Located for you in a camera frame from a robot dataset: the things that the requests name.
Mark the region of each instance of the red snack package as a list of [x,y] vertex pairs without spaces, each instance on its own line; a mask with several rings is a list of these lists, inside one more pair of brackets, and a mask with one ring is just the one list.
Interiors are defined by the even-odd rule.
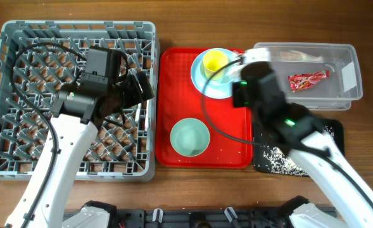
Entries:
[[330,72],[323,70],[315,73],[302,73],[289,76],[290,88],[293,92],[308,89],[317,84],[320,80],[328,78]]

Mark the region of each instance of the wood grain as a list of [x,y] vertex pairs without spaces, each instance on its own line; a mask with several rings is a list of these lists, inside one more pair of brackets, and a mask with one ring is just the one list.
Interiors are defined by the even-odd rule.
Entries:
[[[0,31],[8,20],[146,20],[156,25],[161,51],[169,47],[252,48],[257,42],[352,44],[364,96],[348,111],[318,112],[345,128],[348,161],[373,189],[373,1],[0,1]],[[27,182],[0,182],[0,226]],[[157,166],[147,183],[77,181],[67,210],[89,200],[152,210],[280,205],[302,195],[329,204],[309,178],[243,170]]]

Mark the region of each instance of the cup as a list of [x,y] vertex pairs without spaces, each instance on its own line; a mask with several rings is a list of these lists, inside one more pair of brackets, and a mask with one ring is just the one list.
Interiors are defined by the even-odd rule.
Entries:
[[172,127],[170,142],[178,154],[187,157],[198,156],[208,147],[210,133],[202,121],[185,118]]
[[[218,69],[228,64],[229,59],[227,55],[218,49],[210,49],[203,57],[203,67],[205,75],[210,78]],[[212,80],[222,80],[224,70],[216,74]]]

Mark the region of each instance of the yellow cup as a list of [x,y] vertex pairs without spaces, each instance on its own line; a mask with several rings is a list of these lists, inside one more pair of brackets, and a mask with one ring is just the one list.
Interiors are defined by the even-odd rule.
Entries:
[[[224,52],[212,49],[209,50],[203,57],[203,66],[207,78],[210,78],[214,72],[228,64],[229,59]],[[222,80],[224,70],[216,74],[212,80]]]

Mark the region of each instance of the gray dish rack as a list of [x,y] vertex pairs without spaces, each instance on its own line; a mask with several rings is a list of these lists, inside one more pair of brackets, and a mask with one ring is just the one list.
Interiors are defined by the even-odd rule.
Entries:
[[[0,180],[29,180],[41,155],[48,129],[9,86],[7,73],[15,54],[30,44],[54,42],[87,54],[89,46],[127,54],[129,73],[143,71],[156,94],[160,43],[151,22],[9,21],[0,35]],[[86,62],[57,47],[36,47],[16,64],[15,83],[46,115],[52,96],[73,80]],[[77,180],[148,181],[155,174],[156,98],[125,109],[126,124],[104,123],[88,149]],[[119,114],[108,118],[121,122]]]

